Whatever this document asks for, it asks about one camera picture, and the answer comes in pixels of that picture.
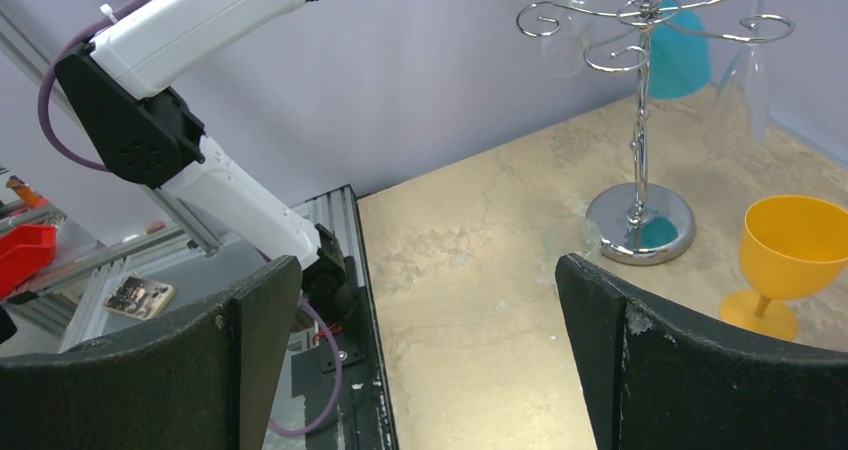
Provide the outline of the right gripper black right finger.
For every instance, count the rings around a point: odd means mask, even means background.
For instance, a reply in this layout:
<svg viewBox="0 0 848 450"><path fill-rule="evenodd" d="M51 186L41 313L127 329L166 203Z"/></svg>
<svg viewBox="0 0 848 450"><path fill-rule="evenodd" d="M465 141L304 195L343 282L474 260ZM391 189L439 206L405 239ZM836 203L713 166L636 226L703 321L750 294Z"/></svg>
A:
<svg viewBox="0 0 848 450"><path fill-rule="evenodd" d="M568 254L555 279L600 449L843 449L847 356L753 333Z"/></svg>

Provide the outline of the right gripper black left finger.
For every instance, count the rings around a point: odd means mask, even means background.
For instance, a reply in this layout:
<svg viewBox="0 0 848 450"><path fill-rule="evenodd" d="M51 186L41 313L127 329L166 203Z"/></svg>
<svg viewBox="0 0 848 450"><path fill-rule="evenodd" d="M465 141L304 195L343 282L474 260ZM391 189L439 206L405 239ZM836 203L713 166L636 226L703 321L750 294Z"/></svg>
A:
<svg viewBox="0 0 848 450"><path fill-rule="evenodd" d="M1 361L5 449L258 449L301 290L281 257L58 354Z"/></svg>

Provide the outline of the clear wine glass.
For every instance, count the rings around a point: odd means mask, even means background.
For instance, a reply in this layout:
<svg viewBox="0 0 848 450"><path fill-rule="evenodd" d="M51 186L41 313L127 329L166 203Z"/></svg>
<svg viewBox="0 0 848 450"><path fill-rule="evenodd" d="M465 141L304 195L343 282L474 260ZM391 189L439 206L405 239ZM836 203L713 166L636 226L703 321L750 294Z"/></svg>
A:
<svg viewBox="0 0 848 450"><path fill-rule="evenodd" d="M589 9L587 0L561 0L561 3L584 10ZM557 78L571 78L586 67L583 52L589 43L592 24L590 15L565 9L549 7L538 17L543 30L541 57L547 70Z"/></svg>

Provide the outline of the blue plastic wine glass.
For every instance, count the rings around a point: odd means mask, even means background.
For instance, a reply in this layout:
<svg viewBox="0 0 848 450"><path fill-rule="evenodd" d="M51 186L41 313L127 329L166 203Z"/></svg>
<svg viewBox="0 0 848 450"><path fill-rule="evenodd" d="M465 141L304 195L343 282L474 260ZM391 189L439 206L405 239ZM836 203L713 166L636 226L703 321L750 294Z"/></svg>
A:
<svg viewBox="0 0 848 450"><path fill-rule="evenodd" d="M705 38L674 29L695 32L704 26L691 10L679 10L657 25L651 35L648 94L657 100L680 99L697 93L710 81L712 69Z"/></svg>

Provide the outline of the clear champagne flute glass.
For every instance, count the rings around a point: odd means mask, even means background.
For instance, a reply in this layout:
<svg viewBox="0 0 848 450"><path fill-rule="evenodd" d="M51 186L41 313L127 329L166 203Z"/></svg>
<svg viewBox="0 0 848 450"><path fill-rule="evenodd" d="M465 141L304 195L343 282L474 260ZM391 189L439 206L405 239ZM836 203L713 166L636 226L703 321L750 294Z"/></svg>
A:
<svg viewBox="0 0 848 450"><path fill-rule="evenodd" d="M707 148L716 156L763 143L770 117L770 85L759 44L740 45L728 64L713 103Z"/></svg>

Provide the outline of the clear tumbler glass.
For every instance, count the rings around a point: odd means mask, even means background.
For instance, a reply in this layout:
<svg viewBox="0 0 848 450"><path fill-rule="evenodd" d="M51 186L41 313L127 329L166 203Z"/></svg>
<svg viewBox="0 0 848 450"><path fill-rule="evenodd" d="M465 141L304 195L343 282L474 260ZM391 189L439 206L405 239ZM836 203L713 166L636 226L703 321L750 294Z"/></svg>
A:
<svg viewBox="0 0 848 450"><path fill-rule="evenodd" d="M545 229L542 242L545 262L552 267L562 256L571 253L592 263L598 263L602 254L600 230L594 222L580 215L554 219Z"/></svg>

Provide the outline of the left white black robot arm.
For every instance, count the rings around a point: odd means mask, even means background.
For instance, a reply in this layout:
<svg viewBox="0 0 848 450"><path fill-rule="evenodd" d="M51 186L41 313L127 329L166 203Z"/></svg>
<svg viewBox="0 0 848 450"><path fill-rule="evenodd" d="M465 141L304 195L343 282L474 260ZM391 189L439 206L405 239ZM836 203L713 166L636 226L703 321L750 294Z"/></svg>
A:
<svg viewBox="0 0 848 450"><path fill-rule="evenodd" d="M52 65L95 168L218 220L340 284L333 240L285 204L326 177L369 190L435 168L517 92L486 0L135 0Z"/></svg>

